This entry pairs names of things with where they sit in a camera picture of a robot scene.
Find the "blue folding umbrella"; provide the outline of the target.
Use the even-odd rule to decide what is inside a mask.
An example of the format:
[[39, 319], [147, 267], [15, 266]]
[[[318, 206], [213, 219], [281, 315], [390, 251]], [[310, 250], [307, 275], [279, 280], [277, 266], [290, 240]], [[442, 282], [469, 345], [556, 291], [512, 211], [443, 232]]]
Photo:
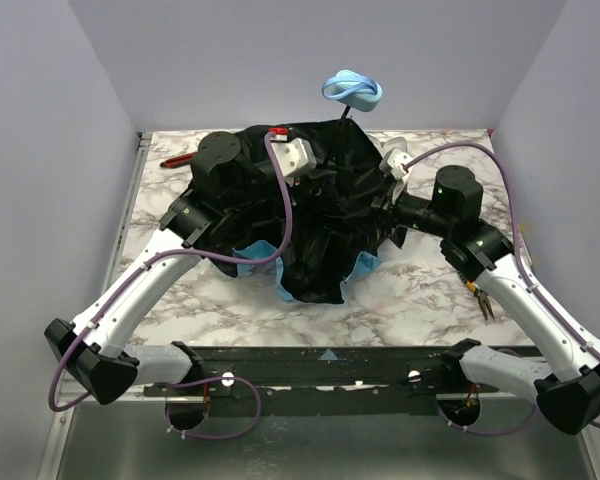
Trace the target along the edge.
[[[273, 127], [309, 141], [317, 158], [293, 186], [274, 158]], [[372, 200], [392, 181], [369, 137], [347, 116], [209, 133], [191, 159], [191, 179], [169, 226], [187, 247], [243, 259], [211, 259], [228, 276], [274, 262], [281, 297], [340, 304], [343, 284], [373, 270], [389, 241], [378, 238]]]

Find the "lilac umbrella case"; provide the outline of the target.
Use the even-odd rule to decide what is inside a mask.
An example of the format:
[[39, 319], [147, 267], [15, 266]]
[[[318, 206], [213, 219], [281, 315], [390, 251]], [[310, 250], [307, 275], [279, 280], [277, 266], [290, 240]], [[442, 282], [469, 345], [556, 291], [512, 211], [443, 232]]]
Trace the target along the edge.
[[403, 137], [394, 137], [388, 140], [381, 140], [376, 136], [370, 136], [369, 139], [382, 157], [394, 149], [398, 149], [403, 152], [407, 151], [407, 141]]

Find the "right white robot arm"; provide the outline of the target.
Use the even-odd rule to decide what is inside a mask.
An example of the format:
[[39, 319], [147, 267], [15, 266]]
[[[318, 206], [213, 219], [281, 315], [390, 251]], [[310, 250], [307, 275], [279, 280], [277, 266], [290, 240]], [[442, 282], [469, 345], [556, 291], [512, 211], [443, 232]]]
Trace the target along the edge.
[[435, 177], [431, 199], [407, 193], [409, 172], [389, 167], [383, 210], [393, 224], [438, 236], [445, 260], [493, 298], [533, 341], [542, 360], [463, 340], [442, 356], [449, 379], [492, 386], [534, 404], [559, 431], [576, 435], [600, 415], [600, 338], [531, 273], [519, 245], [480, 217], [483, 187], [466, 167]]

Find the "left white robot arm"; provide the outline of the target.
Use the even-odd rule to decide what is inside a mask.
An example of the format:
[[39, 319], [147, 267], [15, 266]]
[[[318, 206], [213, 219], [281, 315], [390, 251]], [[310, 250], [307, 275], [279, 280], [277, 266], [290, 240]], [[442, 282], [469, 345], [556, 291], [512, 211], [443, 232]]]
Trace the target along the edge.
[[44, 337], [58, 360], [47, 403], [68, 410], [92, 396], [102, 405], [136, 385], [178, 384], [194, 365], [193, 354], [174, 344], [132, 347], [132, 334], [149, 311], [202, 259], [243, 259], [199, 251], [168, 227], [159, 227], [120, 277], [72, 320], [54, 319]]

